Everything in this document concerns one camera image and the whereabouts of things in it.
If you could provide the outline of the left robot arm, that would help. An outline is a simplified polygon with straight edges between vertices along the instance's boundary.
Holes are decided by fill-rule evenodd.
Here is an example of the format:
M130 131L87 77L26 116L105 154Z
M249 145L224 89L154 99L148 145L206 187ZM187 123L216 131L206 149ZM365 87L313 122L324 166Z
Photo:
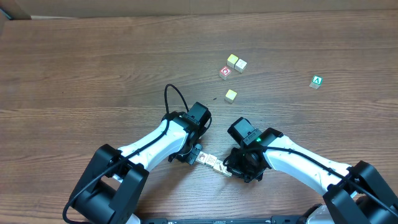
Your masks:
M196 102L186 113L166 114L157 129L135 143L119 149L101 146L65 207L74 208L87 223L140 223L134 211L149 172L164 159L192 165L210 121L209 109Z

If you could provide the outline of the hammer picture block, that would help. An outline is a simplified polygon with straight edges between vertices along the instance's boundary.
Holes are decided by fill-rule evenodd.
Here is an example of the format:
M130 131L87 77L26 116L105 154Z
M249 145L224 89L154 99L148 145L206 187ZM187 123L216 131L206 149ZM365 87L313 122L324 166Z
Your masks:
M217 159L213 166L213 169L217 172L224 174L226 167L223 165L223 162L221 160Z

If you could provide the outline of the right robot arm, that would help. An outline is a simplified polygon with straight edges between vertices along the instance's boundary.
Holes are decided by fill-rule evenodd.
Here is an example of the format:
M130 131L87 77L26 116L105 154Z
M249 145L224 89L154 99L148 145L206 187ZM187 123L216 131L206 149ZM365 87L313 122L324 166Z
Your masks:
M238 143L224 160L228 172L245 183L262 180L266 169L286 173L323 197L299 223L397 223L397 195L371 164L355 166L326 159L294 143L282 132L254 128L243 117L228 129Z

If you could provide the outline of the white W letter block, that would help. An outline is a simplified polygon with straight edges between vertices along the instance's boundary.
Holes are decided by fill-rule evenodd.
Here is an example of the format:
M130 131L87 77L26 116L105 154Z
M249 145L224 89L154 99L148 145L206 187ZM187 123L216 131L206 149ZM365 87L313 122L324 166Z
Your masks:
M205 161L206 165L208 165L210 167L213 167L216 164L216 162L217 162L217 157L216 156L211 155L211 154L207 155L206 161Z

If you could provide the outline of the white block green side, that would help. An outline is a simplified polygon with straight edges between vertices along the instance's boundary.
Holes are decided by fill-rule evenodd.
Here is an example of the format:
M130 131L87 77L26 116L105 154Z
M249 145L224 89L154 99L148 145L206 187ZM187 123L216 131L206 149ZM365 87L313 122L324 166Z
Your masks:
M230 173L227 169L223 170L223 174L227 177L231 177L232 173Z

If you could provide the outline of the acorn picture block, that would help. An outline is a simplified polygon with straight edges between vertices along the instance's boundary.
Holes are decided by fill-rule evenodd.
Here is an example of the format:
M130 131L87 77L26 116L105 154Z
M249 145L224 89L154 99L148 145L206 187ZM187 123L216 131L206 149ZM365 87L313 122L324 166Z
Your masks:
M201 164L205 164L208 158L208 154L205 152L200 152L196 158L196 161Z

